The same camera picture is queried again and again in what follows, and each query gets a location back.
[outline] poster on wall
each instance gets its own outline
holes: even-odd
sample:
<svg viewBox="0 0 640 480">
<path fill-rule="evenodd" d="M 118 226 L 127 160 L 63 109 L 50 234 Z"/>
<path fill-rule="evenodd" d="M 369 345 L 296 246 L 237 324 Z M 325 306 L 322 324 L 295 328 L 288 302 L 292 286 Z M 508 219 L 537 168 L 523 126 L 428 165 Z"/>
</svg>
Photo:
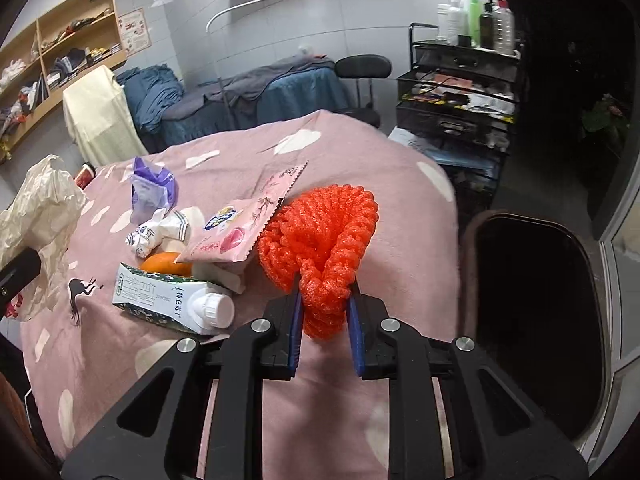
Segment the poster on wall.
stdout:
<svg viewBox="0 0 640 480">
<path fill-rule="evenodd" d="M 149 30 L 146 28 L 145 11 L 136 9 L 118 18 L 118 27 L 122 36 L 122 44 L 127 49 L 127 56 L 151 46 Z"/>
</svg>

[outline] white bottle cap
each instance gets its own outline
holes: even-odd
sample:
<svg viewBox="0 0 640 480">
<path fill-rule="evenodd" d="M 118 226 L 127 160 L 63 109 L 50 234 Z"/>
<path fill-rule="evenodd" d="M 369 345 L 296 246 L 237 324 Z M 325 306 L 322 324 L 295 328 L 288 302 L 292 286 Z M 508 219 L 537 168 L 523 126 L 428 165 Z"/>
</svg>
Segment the white bottle cap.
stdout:
<svg viewBox="0 0 640 480">
<path fill-rule="evenodd" d="M 189 310 L 193 320 L 206 330 L 229 327 L 236 312 L 233 300 L 216 292 L 208 292 L 194 298 Z"/>
</svg>

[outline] silver bolt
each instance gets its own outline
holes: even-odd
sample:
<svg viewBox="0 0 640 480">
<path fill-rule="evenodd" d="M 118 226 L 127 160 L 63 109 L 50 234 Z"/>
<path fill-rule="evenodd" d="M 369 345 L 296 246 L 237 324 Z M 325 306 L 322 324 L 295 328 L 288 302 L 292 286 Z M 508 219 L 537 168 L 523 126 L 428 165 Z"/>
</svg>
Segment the silver bolt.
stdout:
<svg viewBox="0 0 640 480">
<path fill-rule="evenodd" d="M 188 354 L 194 348 L 196 348 L 196 342 L 189 337 L 180 339 L 180 341 L 178 341 L 178 351 L 182 352 L 183 354 Z"/>
<path fill-rule="evenodd" d="M 380 326 L 385 332 L 395 332 L 400 328 L 400 322 L 392 317 L 387 317 L 380 322 Z"/>
<path fill-rule="evenodd" d="M 251 323 L 251 330 L 254 332 L 267 332 L 271 328 L 271 321 L 268 319 L 256 319 Z"/>
<path fill-rule="evenodd" d="M 463 352 L 471 352 L 476 347 L 476 343 L 470 337 L 459 337 L 456 339 L 456 346 Z"/>
</svg>

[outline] blue plastic bag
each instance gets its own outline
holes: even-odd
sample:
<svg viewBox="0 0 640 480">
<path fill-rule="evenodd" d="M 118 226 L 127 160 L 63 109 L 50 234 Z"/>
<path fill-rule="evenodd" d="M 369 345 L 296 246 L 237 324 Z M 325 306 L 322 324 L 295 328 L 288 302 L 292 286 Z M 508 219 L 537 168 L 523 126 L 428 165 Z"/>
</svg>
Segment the blue plastic bag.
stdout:
<svg viewBox="0 0 640 480">
<path fill-rule="evenodd" d="M 178 185 L 167 168 L 147 164 L 140 157 L 133 161 L 131 189 L 131 222 L 140 225 L 151 219 L 158 209 L 166 214 L 177 201 Z"/>
</svg>

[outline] orange-red knitted item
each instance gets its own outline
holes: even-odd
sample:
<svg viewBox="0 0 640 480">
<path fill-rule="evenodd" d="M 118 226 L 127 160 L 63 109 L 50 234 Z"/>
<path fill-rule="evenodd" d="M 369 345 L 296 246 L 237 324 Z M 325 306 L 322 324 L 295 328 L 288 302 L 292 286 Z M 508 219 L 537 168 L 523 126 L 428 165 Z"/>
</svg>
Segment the orange-red knitted item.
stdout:
<svg viewBox="0 0 640 480">
<path fill-rule="evenodd" d="M 319 187 L 283 206 L 258 240 L 260 264 L 273 283 L 291 291 L 297 272 L 305 333 L 328 339 L 344 323 L 345 300 L 376 230 L 378 204 L 363 187 Z"/>
</svg>

